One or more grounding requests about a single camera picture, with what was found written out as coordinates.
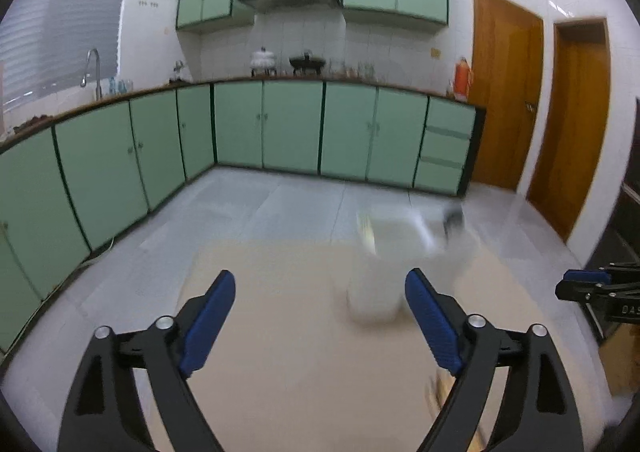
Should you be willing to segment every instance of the gray blind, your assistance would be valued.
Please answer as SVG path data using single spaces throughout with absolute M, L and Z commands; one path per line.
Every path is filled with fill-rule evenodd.
M 114 76 L 121 6 L 122 0 L 14 0 L 0 22 L 3 108 L 79 85 L 92 47 L 100 53 L 100 77 Z

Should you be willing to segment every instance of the faucet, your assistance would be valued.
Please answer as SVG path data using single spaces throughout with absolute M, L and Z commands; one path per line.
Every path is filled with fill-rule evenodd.
M 84 64 L 84 76 L 82 76 L 82 82 L 80 87 L 86 86 L 86 78 L 89 71 L 89 62 L 91 61 L 91 53 L 95 53 L 95 99 L 100 100 L 102 98 L 102 88 L 100 87 L 100 55 L 95 47 L 92 47 L 86 54 L 86 64 Z

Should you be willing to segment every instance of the floor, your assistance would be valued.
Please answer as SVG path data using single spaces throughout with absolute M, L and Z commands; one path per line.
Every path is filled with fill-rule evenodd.
M 207 241 L 357 241 L 356 213 L 372 205 L 443 207 L 455 202 L 415 191 L 315 177 L 215 168 L 88 267 L 43 315 L 11 362 L 1 389 L 43 452 L 54 451 L 68 388 L 92 331 L 142 329 L 171 314 L 193 257 Z M 471 185 L 467 223 L 551 317 L 612 414 L 597 346 L 579 308 L 554 296 L 578 262 L 521 196 Z

